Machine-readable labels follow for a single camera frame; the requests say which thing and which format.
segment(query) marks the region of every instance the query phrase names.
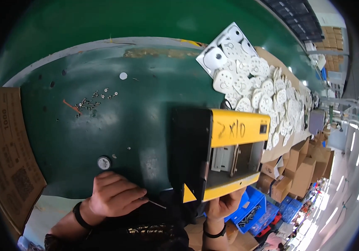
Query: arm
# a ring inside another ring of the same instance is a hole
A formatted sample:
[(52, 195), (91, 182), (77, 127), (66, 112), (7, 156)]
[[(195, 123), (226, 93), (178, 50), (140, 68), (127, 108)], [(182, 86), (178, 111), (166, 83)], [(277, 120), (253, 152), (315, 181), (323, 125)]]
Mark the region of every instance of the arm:
[[(87, 224), (97, 226), (106, 217), (129, 214), (147, 203), (147, 199), (140, 199), (146, 193), (146, 189), (130, 183), (121, 175), (104, 172), (94, 178), (93, 194), (82, 202), (79, 211)], [(73, 212), (64, 216), (49, 231), (49, 234), (64, 241), (77, 241), (88, 233), (89, 230), (76, 221)]]
[[(209, 234), (218, 234), (224, 228), (224, 217), (235, 212), (239, 207), (242, 194), (246, 188), (241, 188), (223, 197), (213, 199), (206, 206), (206, 221), (204, 230)], [(227, 234), (218, 238), (208, 238), (203, 235), (202, 250), (228, 250)]]

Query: orange strip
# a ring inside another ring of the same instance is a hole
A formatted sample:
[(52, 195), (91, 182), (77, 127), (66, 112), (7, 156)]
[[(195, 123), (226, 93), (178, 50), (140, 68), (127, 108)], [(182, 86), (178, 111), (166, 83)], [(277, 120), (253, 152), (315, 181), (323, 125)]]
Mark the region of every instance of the orange strip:
[(67, 103), (67, 102), (65, 101), (65, 99), (64, 99), (62, 102), (66, 103), (67, 106), (71, 107), (71, 108), (72, 108), (73, 110), (75, 110), (77, 113), (82, 114), (76, 106), (75, 106), (75, 107), (71, 106), (69, 103)]

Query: black wristband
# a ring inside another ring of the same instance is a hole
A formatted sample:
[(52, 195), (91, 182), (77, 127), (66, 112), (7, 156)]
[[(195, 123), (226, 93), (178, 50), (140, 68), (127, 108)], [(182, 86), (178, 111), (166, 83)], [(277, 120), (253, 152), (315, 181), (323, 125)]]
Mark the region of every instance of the black wristband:
[(85, 220), (82, 218), (82, 216), (80, 215), (80, 211), (79, 211), (80, 204), (82, 204), (82, 202), (76, 204), (72, 209), (72, 212), (75, 215), (75, 219), (83, 228), (86, 228), (87, 230), (92, 230), (93, 227), (87, 224)]
[(208, 238), (214, 239), (214, 238), (218, 238), (218, 237), (220, 237), (220, 236), (224, 236), (224, 234), (226, 233), (226, 231), (227, 231), (227, 224), (224, 223), (224, 228), (223, 228), (223, 230), (221, 230), (220, 233), (218, 233), (218, 234), (209, 234), (209, 233), (205, 230), (205, 224), (203, 224), (203, 234), (204, 234), (206, 237), (208, 237)]

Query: forearm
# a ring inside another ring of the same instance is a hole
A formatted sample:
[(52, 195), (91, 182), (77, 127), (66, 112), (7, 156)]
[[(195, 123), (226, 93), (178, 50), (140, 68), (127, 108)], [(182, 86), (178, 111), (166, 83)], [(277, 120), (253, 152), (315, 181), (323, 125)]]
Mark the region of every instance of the forearm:
[[(204, 229), (209, 234), (219, 234), (224, 228), (224, 219), (220, 220), (211, 220), (206, 218)], [(202, 250), (214, 250), (222, 251), (228, 250), (228, 239), (227, 234), (220, 236), (218, 238), (208, 238), (203, 235), (203, 245)]]
[[(105, 219), (105, 217), (97, 216), (90, 210), (89, 198), (82, 202), (79, 210), (83, 220), (91, 226), (96, 226)], [(63, 240), (76, 241), (88, 234), (89, 230), (77, 222), (73, 212), (69, 212), (48, 233)]]

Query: person's right hand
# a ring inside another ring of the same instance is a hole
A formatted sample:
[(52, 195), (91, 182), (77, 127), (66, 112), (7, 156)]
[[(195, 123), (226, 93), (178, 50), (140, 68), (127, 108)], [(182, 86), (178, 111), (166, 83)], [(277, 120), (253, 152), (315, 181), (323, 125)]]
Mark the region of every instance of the person's right hand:
[(103, 217), (126, 215), (148, 202), (146, 198), (140, 199), (146, 193), (146, 189), (123, 176), (104, 172), (94, 178), (89, 208), (95, 215)]

